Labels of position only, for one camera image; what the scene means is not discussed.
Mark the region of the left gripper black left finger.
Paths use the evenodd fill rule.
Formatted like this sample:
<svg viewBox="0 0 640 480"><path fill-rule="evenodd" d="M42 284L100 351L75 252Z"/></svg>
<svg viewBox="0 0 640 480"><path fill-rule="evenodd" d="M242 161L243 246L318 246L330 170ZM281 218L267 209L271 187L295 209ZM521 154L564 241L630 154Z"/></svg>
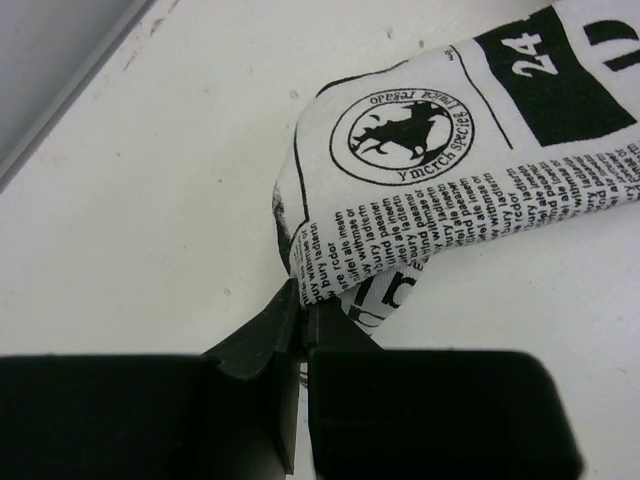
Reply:
<svg viewBox="0 0 640 480"><path fill-rule="evenodd" d="M5 479L283 479L295 459L299 305L287 281L198 355L1 360Z"/></svg>

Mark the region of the newspaper print trousers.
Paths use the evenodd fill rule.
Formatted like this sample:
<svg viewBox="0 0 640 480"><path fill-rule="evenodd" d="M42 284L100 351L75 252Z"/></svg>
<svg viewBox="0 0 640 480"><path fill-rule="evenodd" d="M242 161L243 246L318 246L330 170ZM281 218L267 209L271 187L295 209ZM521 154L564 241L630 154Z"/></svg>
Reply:
<svg viewBox="0 0 640 480"><path fill-rule="evenodd" d="M639 198L639 5L557 1L326 85L273 191L310 306L373 331L429 258Z"/></svg>

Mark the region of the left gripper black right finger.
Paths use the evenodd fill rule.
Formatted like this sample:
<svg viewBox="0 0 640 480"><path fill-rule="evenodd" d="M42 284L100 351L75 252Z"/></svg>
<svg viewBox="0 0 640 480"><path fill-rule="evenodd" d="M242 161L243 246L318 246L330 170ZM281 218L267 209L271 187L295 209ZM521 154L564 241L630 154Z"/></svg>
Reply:
<svg viewBox="0 0 640 480"><path fill-rule="evenodd" d="M577 479L556 385L506 350L386 350L335 302L308 313L308 413L321 479Z"/></svg>

